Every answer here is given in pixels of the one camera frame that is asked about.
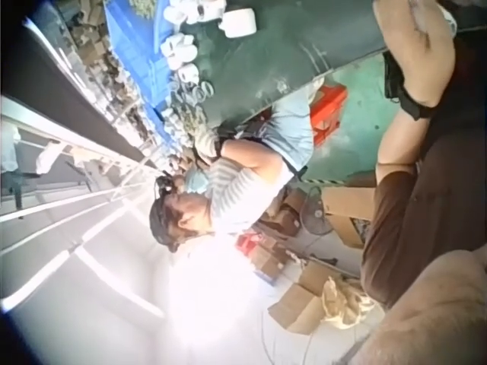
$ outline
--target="workbench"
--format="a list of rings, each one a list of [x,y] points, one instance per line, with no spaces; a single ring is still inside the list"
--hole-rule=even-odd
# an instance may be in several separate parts
[[[233,0],[252,8],[257,33],[228,39],[218,23],[185,25],[195,36],[200,78],[215,94],[202,104],[212,126],[233,126],[303,87],[313,78],[385,49],[370,1]],[[444,5],[460,31],[485,26],[487,9]]]

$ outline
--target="striped shirt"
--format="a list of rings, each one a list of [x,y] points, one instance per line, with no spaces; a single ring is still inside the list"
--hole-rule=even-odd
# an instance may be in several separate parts
[[[206,197],[216,233],[241,233],[257,222],[281,188],[293,177],[286,165],[274,184],[251,169],[220,158],[209,169]]]

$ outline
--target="worker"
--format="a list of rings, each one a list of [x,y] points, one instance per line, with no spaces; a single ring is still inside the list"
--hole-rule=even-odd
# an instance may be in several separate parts
[[[170,167],[174,171],[173,183],[178,192],[198,192],[200,194],[206,191],[208,186],[208,177],[206,170],[208,166],[198,162],[195,158],[178,157],[171,155]]]
[[[220,138],[202,125],[195,147],[211,164],[207,190],[161,190],[149,214],[157,241],[174,251],[193,237],[250,228],[313,153],[308,94],[304,87],[275,103],[270,120],[244,139]]]
[[[374,13],[404,76],[361,267],[386,315],[338,364],[487,363],[485,53],[455,50],[435,0],[375,0]]]

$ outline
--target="blue tray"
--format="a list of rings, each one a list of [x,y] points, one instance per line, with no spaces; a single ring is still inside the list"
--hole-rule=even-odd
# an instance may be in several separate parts
[[[169,0],[159,0],[153,20],[137,15],[129,0],[110,0],[105,4],[107,26],[113,51],[139,86],[142,97],[152,106],[169,94],[171,70],[160,51],[173,33],[173,25],[163,17]]]

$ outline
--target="white glove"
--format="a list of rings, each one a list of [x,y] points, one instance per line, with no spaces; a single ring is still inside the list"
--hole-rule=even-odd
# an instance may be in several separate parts
[[[216,158],[215,144],[218,136],[215,131],[208,128],[207,125],[198,127],[195,133],[195,147],[200,156]]]

